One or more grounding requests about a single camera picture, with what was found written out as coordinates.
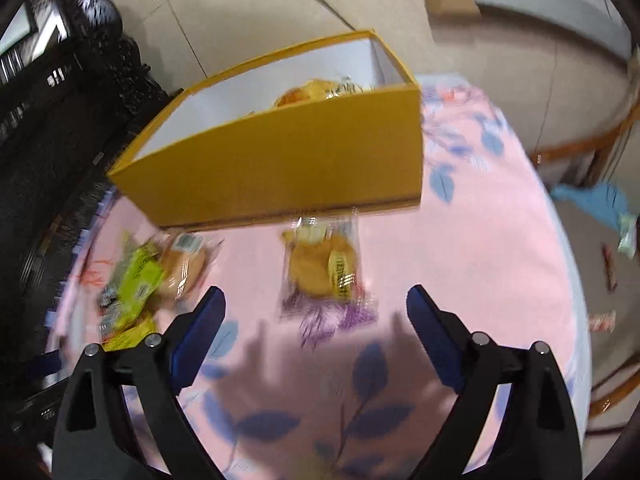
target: cardboard box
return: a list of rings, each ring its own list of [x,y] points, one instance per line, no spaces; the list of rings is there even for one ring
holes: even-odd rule
[[[373,89],[272,108],[310,79],[345,76]],[[415,205],[420,89],[371,31],[292,46],[180,94],[109,176],[162,227]]]

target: yellow snack package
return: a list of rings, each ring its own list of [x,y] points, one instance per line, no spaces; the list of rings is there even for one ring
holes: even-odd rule
[[[327,81],[325,79],[312,79],[302,86],[292,88],[284,92],[273,104],[274,108],[290,105],[300,101],[320,101],[331,99],[341,95],[363,93],[365,90],[350,78],[344,77],[340,82]]]
[[[378,302],[360,283],[356,215],[299,218],[282,241],[280,318],[301,318],[302,346],[378,320]]]
[[[114,324],[117,332],[130,326],[140,316],[146,300],[162,282],[163,273],[162,267],[145,246],[134,251],[118,288],[121,305]]]
[[[122,350],[124,348],[133,348],[146,336],[157,331],[153,316],[150,313],[145,312],[138,318],[138,321],[134,326],[103,342],[102,348],[104,348],[105,352]]]

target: candy wrapper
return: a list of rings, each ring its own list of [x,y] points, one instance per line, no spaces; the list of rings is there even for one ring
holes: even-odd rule
[[[123,257],[97,299],[100,310],[98,328],[103,343],[121,335],[138,322],[146,300],[158,288],[164,275],[156,260],[157,255],[158,248],[154,244],[148,242],[136,247],[133,238],[126,235]],[[152,329],[150,323],[145,326]],[[128,348],[119,344],[112,346],[113,349]]]
[[[355,215],[299,218],[282,240],[280,316],[302,318],[303,346],[378,319],[377,304],[360,282]]]
[[[138,247],[126,235],[122,259],[97,300],[104,349],[130,348],[156,332],[154,313],[161,308],[178,314],[192,310],[190,292],[198,288],[219,245],[170,231]]]

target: packaged bread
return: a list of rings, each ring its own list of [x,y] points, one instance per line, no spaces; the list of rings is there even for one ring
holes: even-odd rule
[[[163,299],[179,300],[196,283],[207,259],[204,240],[201,236],[172,233],[160,256],[164,279],[156,293]]]

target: green snack package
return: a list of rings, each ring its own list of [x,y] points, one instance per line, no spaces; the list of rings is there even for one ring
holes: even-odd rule
[[[140,316],[146,300],[162,282],[163,273],[145,246],[134,251],[118,288],[121,305],[120,315],[114,324],[116,331],[126,329]]]

